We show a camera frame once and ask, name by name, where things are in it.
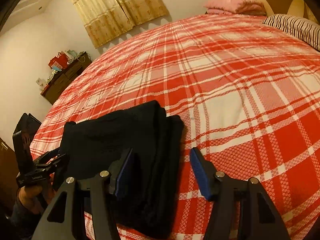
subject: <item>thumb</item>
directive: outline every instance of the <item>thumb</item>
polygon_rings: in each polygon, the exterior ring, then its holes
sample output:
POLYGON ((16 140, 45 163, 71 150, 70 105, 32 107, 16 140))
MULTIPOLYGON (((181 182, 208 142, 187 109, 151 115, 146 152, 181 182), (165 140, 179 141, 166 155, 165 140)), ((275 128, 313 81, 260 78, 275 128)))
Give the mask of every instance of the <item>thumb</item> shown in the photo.
POLYGON ((24 197, 32 199, 42 192, 42 186, 40 186, 40 185, 25 186, 24 190, 21 191, 21 194, 23 194, 23 191, 25 193, 24 197))

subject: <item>beige wall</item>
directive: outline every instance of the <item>beige wall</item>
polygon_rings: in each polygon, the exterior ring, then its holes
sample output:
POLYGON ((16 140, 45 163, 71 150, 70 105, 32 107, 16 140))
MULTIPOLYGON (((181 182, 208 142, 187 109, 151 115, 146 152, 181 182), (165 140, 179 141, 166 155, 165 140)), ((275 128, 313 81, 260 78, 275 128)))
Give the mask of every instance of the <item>beige wall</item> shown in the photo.
POLYGON ((44 14, 28 19, 0 37, 0 137, 13 149, 12 134, 22 116, 43 121, 51 104, 36 80, 50 76, 49 60, 69 47, 44 14))
POLYGON ((71 1, 52 0, 43 14, 0 37, 0 137, 12 147, 12 133, 24 112, 32 113, 40 121, 44 119, 51 105, 41 97, 36 80, 50 75, 47 64, 58 51, 87 51, 95 59, 111 46, 145 30, 203 14, 205 1, 163 0, 169 16, 137 26, 95 49, 71 1))

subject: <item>yellow curtain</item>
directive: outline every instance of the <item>yellow curtain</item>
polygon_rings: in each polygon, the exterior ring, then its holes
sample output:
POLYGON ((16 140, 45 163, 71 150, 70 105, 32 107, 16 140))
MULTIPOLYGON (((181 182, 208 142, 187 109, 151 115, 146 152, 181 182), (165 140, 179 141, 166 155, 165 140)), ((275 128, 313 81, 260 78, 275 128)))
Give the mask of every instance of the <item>yellow curtain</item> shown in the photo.
POLYGON ((95 48, 167 14, 161 0, 72 0, 95 48))

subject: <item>plaid bedspread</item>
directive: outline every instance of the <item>plaid bedspread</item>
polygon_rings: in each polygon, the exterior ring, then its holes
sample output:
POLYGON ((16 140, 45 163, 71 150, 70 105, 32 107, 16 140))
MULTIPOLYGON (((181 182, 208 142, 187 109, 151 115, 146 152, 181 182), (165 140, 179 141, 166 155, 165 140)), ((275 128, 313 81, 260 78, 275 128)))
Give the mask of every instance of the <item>plaid bedspread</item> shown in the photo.
MULTIPOLYGON (((171 239, 200 240, 209 220, 212 203, 201 196, 188 157, 195 146, 229 176, 257 177, 291 238, 302 239, 320 214, 320 53, 262 19, 201 15, 109 49, 53 105, 33 157, 59 146, 67 121, 156 99, 186 127, 171 239)), ((145 238, 121 225, 119 233, 145 238)))

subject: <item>folded black garment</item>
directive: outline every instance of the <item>folded black garment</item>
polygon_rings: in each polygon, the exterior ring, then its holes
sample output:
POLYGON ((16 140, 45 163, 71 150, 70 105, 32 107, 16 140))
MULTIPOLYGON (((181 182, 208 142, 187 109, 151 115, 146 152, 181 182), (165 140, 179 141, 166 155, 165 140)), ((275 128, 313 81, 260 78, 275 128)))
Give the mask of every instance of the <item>folded black garment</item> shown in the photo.
MULTIPOLYGON (((119 110, 95 120, 64 127, 60 152, 70 156, 66 169, 56 172, 57 190, 68 177, 92 178, 120 158, 125 148, 135 153, 129 194, 114 200, 116 222, 153 237, 171 231, 180 158, 183 122, 166 117, 164 108, 151 101, 119 110)), ((90 213, 90 205, 85 205, 90 213)))

